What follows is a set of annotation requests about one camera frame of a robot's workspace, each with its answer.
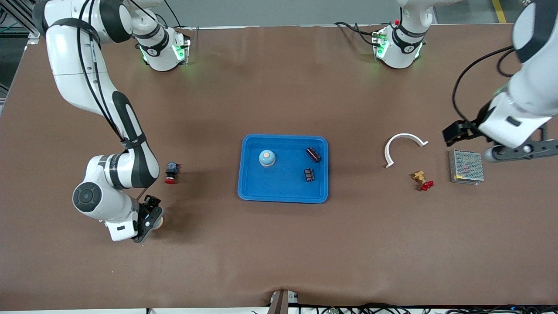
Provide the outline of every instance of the light blue round object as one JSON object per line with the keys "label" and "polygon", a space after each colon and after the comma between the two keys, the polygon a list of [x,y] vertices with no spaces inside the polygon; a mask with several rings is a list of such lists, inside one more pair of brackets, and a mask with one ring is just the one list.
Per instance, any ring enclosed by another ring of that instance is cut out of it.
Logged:
{"label": "light blue round object", "polygon": [[275,153],[270,150],[264,150],[259,154],[259,163],[264,167],[272,166],[275,163]]}

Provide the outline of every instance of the blue tray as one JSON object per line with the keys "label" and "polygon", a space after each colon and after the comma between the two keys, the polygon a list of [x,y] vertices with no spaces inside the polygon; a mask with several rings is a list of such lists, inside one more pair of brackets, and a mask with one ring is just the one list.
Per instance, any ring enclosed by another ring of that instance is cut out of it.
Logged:
{"label": "blue tray", "polygon": [[[321,156],[319,163],[308,157],[308,147]],[[259,163],[264,149],[275,153],[271,167]],[[242,142],[238,196],[247,201],[323,203],[329,194],[328,160],[328,142],[323,137],[250,134]],[[314,171],[313,182],[306,182],[307,168]]]}

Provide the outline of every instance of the green wire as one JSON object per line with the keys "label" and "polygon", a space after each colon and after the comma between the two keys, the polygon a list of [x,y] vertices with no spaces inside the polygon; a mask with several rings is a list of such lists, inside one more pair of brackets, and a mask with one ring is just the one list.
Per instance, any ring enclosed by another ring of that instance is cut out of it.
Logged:
{"label": "green wire", "polygon": [[11,29],[11,28],[12,28],[13,26],[15,26],[16,24],[17,24],[17,22],[15,22],[14,24],[11,24],[10,26],[4,28],[2,31],[0,31],[0,34],[3,33],[3,32],[5,32],[5,31],[7,31],[7,30],[9,30],[9,29]]}

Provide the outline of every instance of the brown tabletop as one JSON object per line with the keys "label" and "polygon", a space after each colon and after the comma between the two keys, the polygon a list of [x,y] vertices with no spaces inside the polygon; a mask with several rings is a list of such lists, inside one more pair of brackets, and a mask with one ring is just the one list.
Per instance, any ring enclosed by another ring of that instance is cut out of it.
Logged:
{"label": "brown tabletop", "polygon": [[[148,191],[166,216],[143,245],[112,242],[72,205],[89,159],[122,147],[102,117],[59,95],[41,39],[0,118],[0,310],[259,306],[280,288],[327,305],[558,303],[558,159],[484,163],[479,186],[449,181],[441,130],[458,118],[453,84],[510,33],[434,26],[405,70],[334,27],[192,33],[191,64],[168,73],[145,66],[131,41],[105,46],[161,172],[182,164],[180,184],[160,178]],[[517,70],[513,59],[506,70]],[[470,117],[506,81],[495,63],[463,80],[458,102]],[[385,169],[384,145],[401,132],[430,143],[395,141]],[[241,200],[251,133],[325,137],[329,199]],[[432,190],[416,190],[418,170]]]}

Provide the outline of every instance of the gray floor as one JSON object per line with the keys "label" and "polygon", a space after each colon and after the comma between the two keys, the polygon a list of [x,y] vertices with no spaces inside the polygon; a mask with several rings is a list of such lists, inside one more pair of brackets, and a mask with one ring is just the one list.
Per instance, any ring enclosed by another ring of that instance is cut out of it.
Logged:
{"label": "gray floor", "polygon": [[[167,0],[185,26],[285,26],[347,23],[378,24],[399,17],[395,0]],[[521,0],[500,0],[508,22],[519,15]],[[176,26],[170,10],[156,7],[170,26]],[[438,23],[497,23],[492,0],[463,0],[436,7]],[[26,39],[0,37],[0,83],[11,84]]]}

